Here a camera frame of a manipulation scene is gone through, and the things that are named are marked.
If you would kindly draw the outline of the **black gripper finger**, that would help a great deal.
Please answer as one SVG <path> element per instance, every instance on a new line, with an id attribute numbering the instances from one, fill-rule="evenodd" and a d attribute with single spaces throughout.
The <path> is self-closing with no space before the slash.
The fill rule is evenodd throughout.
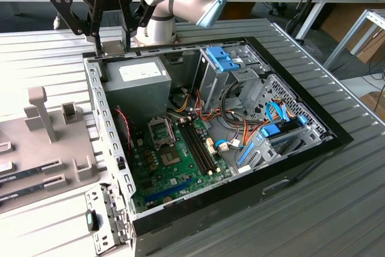
<path id="1" fill-rule="evenodd" d="M 94 44 L 96 55 L 102 55 L 99 30 L 103 11 L 98 8 L 89 8 L 87 18 L 81 19 L 72 10 L 73 0 L 50 0 L 50 2 L 72 32 L 77 36 L 83 34 L 88 42 Z"/>
<path id="2" fill-rule="evenodd" d="M 150 5 L 141 0 L 134 13 L 131 13 L 131 1 L 118 0 L 123 19 L 122 43 L 126 51 L 131 48 L 131 37 L 136 35 L 137 29 L 146 27 L 150 20 Z"/>

